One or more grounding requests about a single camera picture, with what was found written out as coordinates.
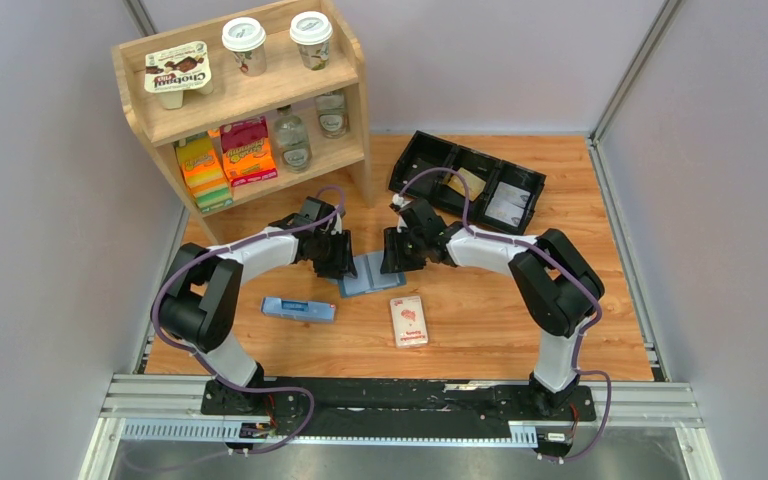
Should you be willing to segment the blue leather card holder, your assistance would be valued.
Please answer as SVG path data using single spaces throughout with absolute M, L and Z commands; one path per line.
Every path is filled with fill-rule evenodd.
M 356 255 L 353 258 L 356 276 L 336 281 L 340 296 L 350 298 L 405 285 L 407 280 L 404 273 L 381 273 L 383 257 L 382 250 Z

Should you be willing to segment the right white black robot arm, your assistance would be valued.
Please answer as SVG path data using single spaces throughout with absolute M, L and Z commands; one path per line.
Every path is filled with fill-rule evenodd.
M 557 229 L 538 236 L 497 234 L 457 221 L 446 224 L 425 199 L 395 195 L 396 226 L 384 231 L 384 274 L 417 271 L 427 263 L 478 268 L 514 280 L 541 329 L 539 356 L 531 374 L 533 410 L 552 419 L 571 402 L 569 388 L 580 374 L 580 335 L 596 320 L 605 287 L 569 238 Z

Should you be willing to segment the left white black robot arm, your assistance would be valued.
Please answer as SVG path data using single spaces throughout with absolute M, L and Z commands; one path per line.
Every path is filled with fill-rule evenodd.
M 299 212 L 255 235 L 212 247 L 187 243 L 177 251 L 150 311 L 156 336 L 228 386 L 227 401 L 239 413 L 256 413 L 266 399 L 264 385 L 255 380 L 261 365 L 232 333 L 241 287 L 304 261 L 319 277 L 356 275 L 344 212 L 342 203 L 308 197 Z

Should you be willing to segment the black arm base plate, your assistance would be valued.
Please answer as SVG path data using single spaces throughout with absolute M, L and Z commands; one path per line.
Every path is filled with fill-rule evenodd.
M 275 377 L 260 395 L 207 382 L 205 415 L 272 418 L 280 434 L 307 436 L 501 439 L 512 421 L 590 422 L 596 411 L 589 388 L 576 387 L 555 407 L 540 407 L 528 384 L 467 381 Z

